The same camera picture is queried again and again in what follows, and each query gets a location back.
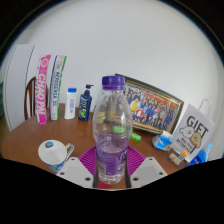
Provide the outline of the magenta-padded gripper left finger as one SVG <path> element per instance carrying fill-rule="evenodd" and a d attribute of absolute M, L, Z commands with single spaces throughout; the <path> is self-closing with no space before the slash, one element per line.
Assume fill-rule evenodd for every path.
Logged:
<path fill-rule="evenodd" d="M 70 157 L 57 176 L 81 187 L 92 188 L 96 166 L 96 150 L 91 147 L 79 157 Z"/>

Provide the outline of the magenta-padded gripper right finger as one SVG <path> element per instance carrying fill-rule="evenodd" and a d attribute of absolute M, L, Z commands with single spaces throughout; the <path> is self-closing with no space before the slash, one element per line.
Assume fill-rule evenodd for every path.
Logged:
<path fill-rule="evenodd" d="M 127 188 L 140 188 L 167 175 L 154 157 L 145 157 L 128 147 L 125 181 Z"/>

